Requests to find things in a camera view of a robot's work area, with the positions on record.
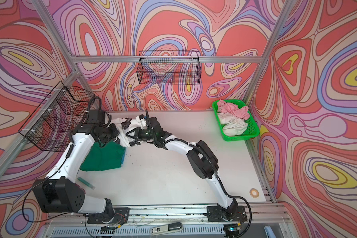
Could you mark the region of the green plastic basket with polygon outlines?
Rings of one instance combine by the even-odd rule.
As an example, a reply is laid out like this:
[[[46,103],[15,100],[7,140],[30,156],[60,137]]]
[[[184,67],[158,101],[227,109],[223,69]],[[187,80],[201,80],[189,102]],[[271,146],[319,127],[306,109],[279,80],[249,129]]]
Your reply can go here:
[[[250,118],[248,120],[245,120],[246,123],[248,123],[248,127],[247,127],[247,130],[240,136],[234,136],[234,137],[229,137],[229,136],[226,136],[223,132],[222,132],[222,127],[221,126],[221,123],[220,123],[220,120],[218,118],[218,106],[217,106],[217,101],[214,101],[212,103],[212,108],[213,108],[213,111],[214,111],[214,114],[215,114],[215,118],[216,118],[216,121],[217,121],[217,124],[218,124],[218,127],[219,127],[219,130],[221,132],[221,137],[223,138],[223,140],[225,141],[241,141],[241,140],[249,140],[251,138],[254,138],[254,137],[257,137],[260,133],[259,131],[259,127],[257,125],[257,123],[255,122],[253,116],[251,115],[250,111],[248,111],[250,113]],[[236,99],[229,99],[229,100],[224,100],[228,103],[234,103],[234,104],[237,104],[239,105],[240,107],[241,106],[246,106],[246,104],[241,101],[241,100],[236,100]]]

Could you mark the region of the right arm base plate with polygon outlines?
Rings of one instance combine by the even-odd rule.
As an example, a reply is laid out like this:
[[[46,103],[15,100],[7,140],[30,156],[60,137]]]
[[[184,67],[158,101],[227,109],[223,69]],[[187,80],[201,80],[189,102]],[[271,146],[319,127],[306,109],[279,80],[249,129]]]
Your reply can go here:
[[[208,206],[203,213],[209,222],[241,222],[248,221],[247,212],[244,206],[238,206],[235,211],[227,213],[221,206]]]

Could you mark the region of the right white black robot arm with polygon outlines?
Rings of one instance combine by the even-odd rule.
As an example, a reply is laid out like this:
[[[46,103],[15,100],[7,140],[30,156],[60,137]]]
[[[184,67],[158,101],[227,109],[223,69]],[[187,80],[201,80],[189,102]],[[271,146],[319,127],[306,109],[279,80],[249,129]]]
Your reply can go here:
[[[156,148],[175,151],[187,157],[194,173],[209,184],[217,197],[217,206],[208,207],[207,212],[204,213],[210,222],[252,221],[252,211],[248,201],[244,197],[230,195],[226,191],[219,173],[218,158],[205,141],[194,143],[174,136],[161,127],[157,118],[150,117],[148,111],[134,119],[127,118],[121,123],[121,128],[130,146],[146,142]]]

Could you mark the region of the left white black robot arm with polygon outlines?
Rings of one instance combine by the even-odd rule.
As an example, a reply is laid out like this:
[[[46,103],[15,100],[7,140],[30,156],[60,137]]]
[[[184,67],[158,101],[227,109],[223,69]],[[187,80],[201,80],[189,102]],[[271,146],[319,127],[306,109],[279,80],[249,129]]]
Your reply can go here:
[[[62,157],[45,179],[34,182],[31,192],[43,213],[79,213],[110,224],[115,217],[111,200],[89,196],[76,184],[81,165],[93,145],[104,147],[119,135],[106,111],[91,108],[95,100],[102,101],[97,96],[89,101],[86,119],[69,133],[70,142]]]

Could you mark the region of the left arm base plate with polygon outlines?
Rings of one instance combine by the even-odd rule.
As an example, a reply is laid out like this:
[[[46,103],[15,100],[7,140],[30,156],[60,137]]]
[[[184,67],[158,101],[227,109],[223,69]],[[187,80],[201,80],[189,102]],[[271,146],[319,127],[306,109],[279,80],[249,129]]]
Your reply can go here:
[[[114,207],[113,213],[106,214],[89,214],[87,216],[88,224],[124,224],[128,222],[130,208],[129,207]]]

